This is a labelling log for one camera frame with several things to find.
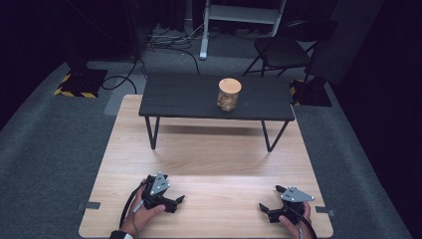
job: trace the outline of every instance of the hand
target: hand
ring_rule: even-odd
[[[308,223],[311,224],[311,207],[310,205],[305,201],[304,202],[304,217],[307,219]],[[311,234],[310,230],[308,229],[307,225],[303,221],[300,221],[298,224],[294,225],[287,217],[280,216],[279,217],[280,222],[289,230],[289,232],[292,234],[293,239],[300,239],[301,236],[299,234],[300,228],[303,231],[303,238],[304,239],[312,239],[313,235]]]
[[[155,206],[147,210],[143,205],[133,213],[133,209],[140,203],[142,200],[142,192],[144,187],[139,188],[136,192],[136,195],[133,198],[132,203],[130,204],[127,216],[120,227],[120,231],[130,234],[133,238],[136,238],[139,231],[143,230],[149,220],[157,215],[158,213],[165,210],[164,205]]]

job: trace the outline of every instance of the chair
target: chair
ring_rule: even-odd
[[[336,22],[327,21],[293,21],[284,25],[274,37],[258,38],[254,42],[258,56],[243,73],[264,72],[281,70],[278,76],[288,69],[309,68],[312,65],[314,54],[309,56],[318,42],[328,40],[336,28]],[[301,47],[299,42],[313,43],[307,49]],[[263,65],[259,71],[250,71],[252,67],[262,59]],[[306,70],[305,83],[308,80],[309,71]]]

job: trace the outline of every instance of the black table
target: black table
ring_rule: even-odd
[[[159,119],[197,118],[259,120],[267,150],[272,151],[289,121],[295,120],[289,84],[277,78],[232,77],[242,84],[236,108],[224,112],[217,106],[218,83],[226,77],[180,74],[150,74],[146,81],[139,115],[145,117],[151,148],[155,149]],[[152,134],[150,117],[156,117]],[[265,120],[284,121],[270,145]]]

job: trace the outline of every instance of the dark background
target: dark background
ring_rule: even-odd
[[[2,2],[0,128],[66,61],[60,41],[33,4]],[[127,57],[126,46],[99,33],[66,1],[58,2],[86,60]],[[130,44],[121,1],[71,2],[109,35]],[[177,5],[177,1],[167,2]],[[284,21],[325,18],[334,2],[288,1]],[[421,236],[416,218],[422,213],[422,186],[417,183],[422,173],[421,12],[417,0],[386,0],[346,77],[340,85],[331,85],[378,178],[415,238]],[[353,190],[358,188],[350,188],[350,199],[358,200],[352,197]]]

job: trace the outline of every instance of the jar lid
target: jar lid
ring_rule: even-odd
[[[237,94],[242,89],[242,85],[240,84],[240,82],[233,78],[225,78],[221,80],[218,84],[218,87],[221,91],[227,94]]]

